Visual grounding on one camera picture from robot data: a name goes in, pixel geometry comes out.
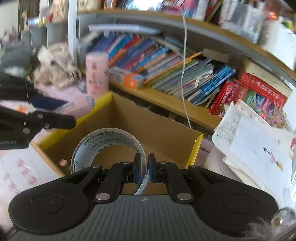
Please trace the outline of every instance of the crumpled cloth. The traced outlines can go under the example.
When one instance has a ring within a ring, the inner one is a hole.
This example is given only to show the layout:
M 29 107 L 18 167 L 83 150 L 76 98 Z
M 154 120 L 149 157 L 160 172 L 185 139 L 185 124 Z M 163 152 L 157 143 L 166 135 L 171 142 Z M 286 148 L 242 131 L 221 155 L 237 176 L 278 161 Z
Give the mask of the crumpled cloth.
M 34 83 L 52 84 L 63 89 L 81 79 L 81 72 L 74 65 L 67 44 L 58 43 L 49 48 L 42 46 L 37 57 L 41 66 L 34 71 Z

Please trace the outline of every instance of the white cable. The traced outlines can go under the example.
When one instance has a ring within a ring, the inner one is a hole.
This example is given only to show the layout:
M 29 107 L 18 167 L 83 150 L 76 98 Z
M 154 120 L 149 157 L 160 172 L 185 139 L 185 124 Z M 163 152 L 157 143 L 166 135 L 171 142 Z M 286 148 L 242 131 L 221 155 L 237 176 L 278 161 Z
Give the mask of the white cable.
M 184 76 L 184 72 L 185 72 L 186 45 L 187 45 L 187 24 L 186 24 L 186 20 L 185 20 L 185 17 L 183 14 L 182 14 L 182 20 L 183 20 L 183 26 L 184 26 L 184 49 L 183 49 L 183 71 L 182 71 L 182 75 L 181 75 L 181 92 L 182 92 L 183 107 L 184 107 L 185 114 L 186 114 L 186 117 L 188 120 L 189 128 L 191 128 L 189 116 L 187 114 L 187 109 L 185 106 L 184 92 L 183 92 L 183 76 Z

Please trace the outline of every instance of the pink bottle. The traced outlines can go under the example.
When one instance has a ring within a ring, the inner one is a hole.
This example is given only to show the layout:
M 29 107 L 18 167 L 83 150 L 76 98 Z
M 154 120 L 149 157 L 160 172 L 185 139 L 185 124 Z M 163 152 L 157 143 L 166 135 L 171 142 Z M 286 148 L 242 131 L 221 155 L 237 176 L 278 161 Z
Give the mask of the pink bottle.
M 85 56 L 87 94 L 94 99 L 108 89 L 109 55 L 106 52 L 90 52 Z

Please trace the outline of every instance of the screw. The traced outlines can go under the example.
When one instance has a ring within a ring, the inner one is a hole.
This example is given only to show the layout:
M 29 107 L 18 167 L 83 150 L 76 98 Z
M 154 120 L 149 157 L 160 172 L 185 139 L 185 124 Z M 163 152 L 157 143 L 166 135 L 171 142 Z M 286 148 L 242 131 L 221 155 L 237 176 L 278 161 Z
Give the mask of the screw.
M 184 200 L 184 201 L 186 201 L 186 200 L 191 199 L 192 196 L 191 196 L 191 194 L 189 194 L 189 193 L 181 192 L 181 193 L 179 193 L 179 194 L 177 195 L 177 198 L 180 199 L 180 200 Z
M 108 193 L 99 193 L 96 195 L 96 199 L 101 201 L 106 201 L 110 198 L 110 195 Z
M 25 134 L 30 134 L 30 129 L 27 128 L 27 127 L 25 127 L 22 131 L 23 131 L 23 133 L 25 133 Z

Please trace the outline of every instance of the stack of paper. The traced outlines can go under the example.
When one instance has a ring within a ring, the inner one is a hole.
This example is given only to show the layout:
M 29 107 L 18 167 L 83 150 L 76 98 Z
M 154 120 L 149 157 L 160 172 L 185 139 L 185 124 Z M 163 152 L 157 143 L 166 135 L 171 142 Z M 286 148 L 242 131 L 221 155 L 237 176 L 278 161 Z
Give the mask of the stack of paper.
M 285 207 L 291 202 L 293 133 L 265 124 L 245 106 L 239 108 L 231 103 L 212 140 L 244 183 L 268 192 Z

